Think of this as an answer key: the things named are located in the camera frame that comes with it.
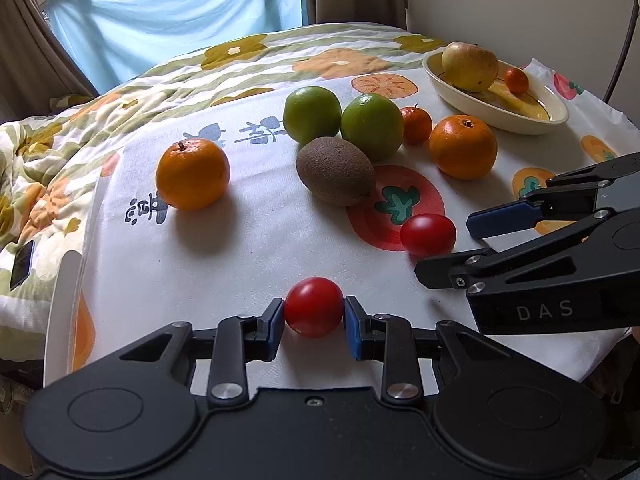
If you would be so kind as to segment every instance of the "floral bedspread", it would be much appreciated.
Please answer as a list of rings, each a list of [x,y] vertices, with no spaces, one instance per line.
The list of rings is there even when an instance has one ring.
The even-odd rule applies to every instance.
[[[92,102],[0,126],[0,358],[41,358],[58,266],[82,252],[100,176],[149,122],[308,80],[421,66],[438,39],[369,23],[257,34],[175,57]],[[27,279],[10,290],[18,248],[34,240]]]

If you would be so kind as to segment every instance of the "chinese character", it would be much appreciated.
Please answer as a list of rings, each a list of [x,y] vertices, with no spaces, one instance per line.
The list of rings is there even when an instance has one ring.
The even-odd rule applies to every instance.
[[[187,139],[197,139],[197,138],[207,139],[207,140],[210,140],[211,142],[215,142],[220,148],[224,148],[225,139],[220,139],[222,132],[226,132],[226,130],[221,130],[220,126],[218,126],[218,123],[213,123],[213,124],[210,124],[209,126],[205,126],[204,128],[202,128],[198,132],[197,136],[187,134],[187,133],[184,133],[183,135]]]
[[[245,139],[238,139],[235,142],[243,142],[248,140],[249,144],[268,144],[269,136],[276,141],[276,135],[285,135],[285,130],[278,130],[281,121],[277,120],[274,116],[265,117],[260,121],[260,124],[247,123],[246,128],[239,130],[241,133],[249,132],[249,137]]]
[[[168,205],[158,196],[158,192],[156,191],[156,196],[153,196],[152,193],[149,193],[149,200],[140,200],[133,198],[131,202],[129,202],[129,209],[125,213],[124,221],[131,222],[131,225],[135,225],[138,222],[137,218],[134,218],[136,215],[136,211],[138,212],[138,216],[148,214],[148,220],[151,220],[153,213],[156,213],[156,224],[160,225],[166,219],[166,212]]]

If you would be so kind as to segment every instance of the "yellow apple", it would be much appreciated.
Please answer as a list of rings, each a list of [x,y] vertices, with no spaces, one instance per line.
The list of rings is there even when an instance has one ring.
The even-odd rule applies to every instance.
[[[454,41],[442,53],[442,68],[453,86],[467,92],[481,92],[495,81],[498,58],[481,46]]]

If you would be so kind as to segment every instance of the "blue cloth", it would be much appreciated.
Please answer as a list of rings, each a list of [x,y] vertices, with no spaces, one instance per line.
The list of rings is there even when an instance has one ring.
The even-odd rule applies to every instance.
[[[171,57],[303,22],[302,0],[47,0],[46,11],[100,93]]]

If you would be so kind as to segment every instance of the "brown kiwi fruit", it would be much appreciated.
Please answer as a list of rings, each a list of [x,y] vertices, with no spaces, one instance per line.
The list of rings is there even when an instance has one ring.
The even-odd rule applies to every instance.
[[[296,169],[302,184],[332,205],[356,205],[371,196],[376,174],[367,156],[339,137],[318,137],[298,152]]]

